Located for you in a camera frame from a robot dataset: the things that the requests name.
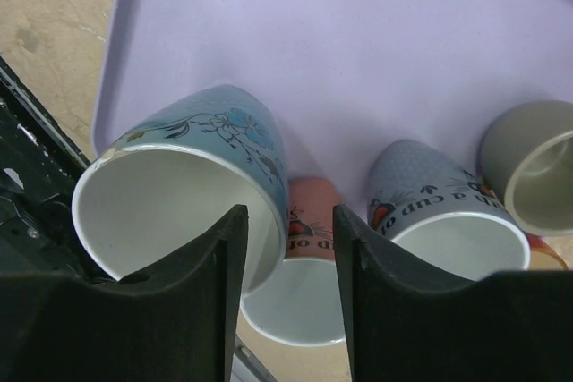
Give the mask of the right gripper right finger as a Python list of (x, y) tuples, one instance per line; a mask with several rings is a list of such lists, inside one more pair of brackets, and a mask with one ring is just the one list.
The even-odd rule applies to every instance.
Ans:
[(355, 381), (569, 381), (572, 275), (502, 271), (472, 282), (333, 210)]

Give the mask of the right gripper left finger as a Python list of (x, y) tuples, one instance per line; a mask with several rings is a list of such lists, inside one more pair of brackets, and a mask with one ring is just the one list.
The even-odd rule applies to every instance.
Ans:
[(115, 283), (49, 272), (1, 278), (4, 381), (227, 381), (248, 212)]

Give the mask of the small orange-handled mug front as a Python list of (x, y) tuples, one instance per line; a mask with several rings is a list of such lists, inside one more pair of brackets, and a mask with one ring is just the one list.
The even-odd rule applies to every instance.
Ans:
[(283, 262), (241, 310), (259, 334), (282, 344), (319, 347), (345, 340), (333, 242), (333, 208), (343, 199), (319, 177), (294, 179)]

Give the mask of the small grey mug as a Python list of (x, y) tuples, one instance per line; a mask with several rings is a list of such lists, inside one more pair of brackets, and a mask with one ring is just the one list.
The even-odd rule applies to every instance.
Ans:
[(477, 281), (530, 264), (526, 236), (498, 198), (436, 149), (391, 143), (367, 186), (371, 228), (435, 267)]

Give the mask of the large blue mug front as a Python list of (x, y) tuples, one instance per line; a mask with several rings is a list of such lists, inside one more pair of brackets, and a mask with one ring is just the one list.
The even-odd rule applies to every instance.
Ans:
[(282, 262), (288, 187), (283, 140), (270, 110), (220, 85), (151, 115), (115, 141), (77, 182), (73, 225), (114, 279), (209, 230), (235, 205), (248, 210), (243, 295)]

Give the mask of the dark olive cup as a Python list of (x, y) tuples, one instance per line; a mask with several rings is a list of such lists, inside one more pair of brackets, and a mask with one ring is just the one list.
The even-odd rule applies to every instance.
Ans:
[(479, 165), (485, 181), (526, 232), (572, 233), (572, 104), (525, 103), (485, 133)]

